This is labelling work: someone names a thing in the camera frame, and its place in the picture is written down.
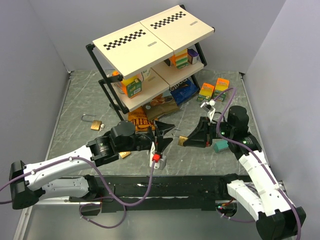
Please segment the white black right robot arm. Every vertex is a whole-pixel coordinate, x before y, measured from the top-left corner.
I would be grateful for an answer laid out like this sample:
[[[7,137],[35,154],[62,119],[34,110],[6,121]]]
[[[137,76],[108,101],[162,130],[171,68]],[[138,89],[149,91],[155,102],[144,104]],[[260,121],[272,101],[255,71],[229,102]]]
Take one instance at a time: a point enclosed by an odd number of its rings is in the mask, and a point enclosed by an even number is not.
[[[232,173],[220,178],[219,195],[223,199],[236,199],[247,210],[261,239],[283,240],[293,236],[300,239],[306,212],[292,203],[273,175],[261,145],[249,131],[246,108],[231,106],[227,120],[215,122],[215,108],[207,102],[201,107],[207,116],[200,117],[198,125],[182,145],[205,148],[214,139],[226,140],[255,189],[251,190],[237,174]]]

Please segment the small brass padlock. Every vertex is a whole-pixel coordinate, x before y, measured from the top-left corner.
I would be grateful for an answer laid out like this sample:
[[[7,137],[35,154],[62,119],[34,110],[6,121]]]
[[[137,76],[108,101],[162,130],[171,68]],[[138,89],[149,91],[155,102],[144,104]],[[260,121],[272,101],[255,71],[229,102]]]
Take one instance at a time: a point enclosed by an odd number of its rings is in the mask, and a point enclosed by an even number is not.
[[[180,130],[176,128],[176,129],[174,129],[172,131],[171,134],[172,134],[173,137],[178,138],[178,143],[177,144],[179,146],[183,147],[184,146],[184,142],[188,140],[188,137],[183,136],[183,135],[178,135],[179,132],[180,132]]]

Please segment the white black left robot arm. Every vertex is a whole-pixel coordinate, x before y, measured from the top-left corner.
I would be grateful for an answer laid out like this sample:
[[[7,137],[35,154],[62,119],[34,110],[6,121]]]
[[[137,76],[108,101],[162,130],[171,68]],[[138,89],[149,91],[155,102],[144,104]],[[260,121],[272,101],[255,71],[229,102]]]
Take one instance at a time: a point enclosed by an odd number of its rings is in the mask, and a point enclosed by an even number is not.
[[[12,208],[21,210],[40,200],[66,196],[93,201],[99,195],[94,176],[76,179],[66,176],[85,169],[97,171],[100,166],[118,160],[124,152],[148,151],[151,170],[160,169],[166,164],[164,150],[173,141],[165,134],[175,125],[156,121],[154,126],[146,133],[138,133],[132,122],[123,120],[104,135],[70,153],[33,164],[12,163],[8,183]]]

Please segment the brass padlock with key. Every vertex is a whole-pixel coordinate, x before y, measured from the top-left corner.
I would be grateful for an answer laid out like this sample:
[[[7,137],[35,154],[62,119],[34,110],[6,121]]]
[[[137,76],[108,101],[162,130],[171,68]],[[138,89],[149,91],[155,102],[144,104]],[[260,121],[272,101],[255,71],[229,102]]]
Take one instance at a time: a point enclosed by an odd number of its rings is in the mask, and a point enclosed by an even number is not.
[[[84,114],[80,117],[80,119],[81,119],[83,122],[91,123],[91,126],[90,126],[90,129],[91,129],[91,130],[101,131],[101,130],[104,129],[105,125],[102,123],[101,120],[88,119],[88,117],[94,118],[94,117],[96,117],[96,115],[84,113]]]

